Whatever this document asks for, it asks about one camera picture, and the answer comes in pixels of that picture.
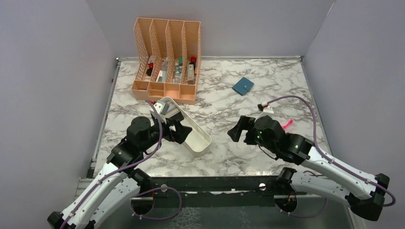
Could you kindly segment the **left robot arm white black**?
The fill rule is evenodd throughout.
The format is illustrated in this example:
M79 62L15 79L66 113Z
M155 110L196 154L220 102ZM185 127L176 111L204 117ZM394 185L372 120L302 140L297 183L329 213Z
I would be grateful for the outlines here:
M163 139L183 144L191 139L196 123L183 113L167 116L151 112L131 121L125 137L116 145L98 175L79 197L47 221L53 229L96 229L131 197L153 197L161 187L139 164L151 158Z

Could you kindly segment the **teal card holder wallet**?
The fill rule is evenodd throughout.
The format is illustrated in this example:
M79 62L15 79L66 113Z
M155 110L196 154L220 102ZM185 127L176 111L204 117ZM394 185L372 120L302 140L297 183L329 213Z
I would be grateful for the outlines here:
M232 87L232 89L239 95L246 95L253 86L254 83L252 81L243 77Z

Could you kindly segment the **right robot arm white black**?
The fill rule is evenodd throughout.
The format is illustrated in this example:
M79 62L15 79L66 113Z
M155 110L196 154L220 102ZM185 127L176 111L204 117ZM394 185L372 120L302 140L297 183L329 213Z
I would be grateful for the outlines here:
M363 219L379 219L390 181L388 176L368 174L341 162L318 150L311 140L286 133L280 123L268 115L258 119L243 115L227 134L232 141L238 142L243 131L247 131L244 139L247 145L263 147L275 154L276 159L312 169L324 176L310 176L285 167L275 182L279 193L315 194L340 202Z

